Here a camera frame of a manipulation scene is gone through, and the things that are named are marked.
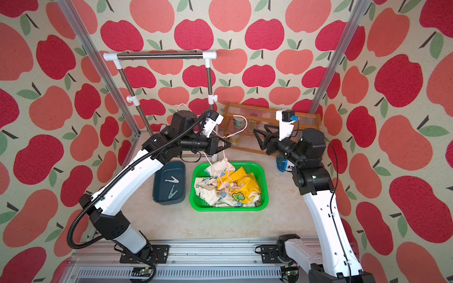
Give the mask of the yellow dinosaur kids jacket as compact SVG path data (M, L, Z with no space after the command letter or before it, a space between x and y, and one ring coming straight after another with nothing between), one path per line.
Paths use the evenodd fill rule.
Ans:
M208 206L251 208L261 205L261 188L255 175L238 169L224 158L203 170L206 177L196 177L195 195Z

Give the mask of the white clothespin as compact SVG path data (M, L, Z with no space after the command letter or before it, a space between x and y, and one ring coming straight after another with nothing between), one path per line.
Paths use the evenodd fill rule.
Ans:
M165 179L164 181L168 183L179 183L179 179L175 178L174 176L171 176L171 179Z

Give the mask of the light blue clothespin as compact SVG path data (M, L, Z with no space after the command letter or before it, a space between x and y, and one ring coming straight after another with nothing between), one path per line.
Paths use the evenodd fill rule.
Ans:
M178 190L175 190L175 187L173 186L168 194L168 199L172 199L177 193L178 193Z

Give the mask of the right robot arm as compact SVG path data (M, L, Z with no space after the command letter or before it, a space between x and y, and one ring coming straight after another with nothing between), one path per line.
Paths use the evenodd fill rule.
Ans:
M282 235L277 242L279 260L296 263L311 283L373 283L374 276L363 270L345 232L336 203L336 184L322 165L326 149L324 134L313 128L304 129L298 142L279 132L272 125L254 130L261 150L279 153L291 162L293 182L309 208L321 255L310 250L296 235Z

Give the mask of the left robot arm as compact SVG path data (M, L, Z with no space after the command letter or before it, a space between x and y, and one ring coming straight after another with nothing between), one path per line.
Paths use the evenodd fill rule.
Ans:
M221 137L213 134L223 120L223 116L214 110L205 110L199 116L187 110L176 112L171 125L147 139L133 160L103 189L92 196L85 194L81 197L83 209L68 229L68 246L78 250L107 239L120 246L121 253L134 261L152 266L151 243L131 227L121 208L145 180L184 151L214 155L231 147L228 141L219 146ZM85 215L89 216L100 235L77 244L74 241L75 229Z

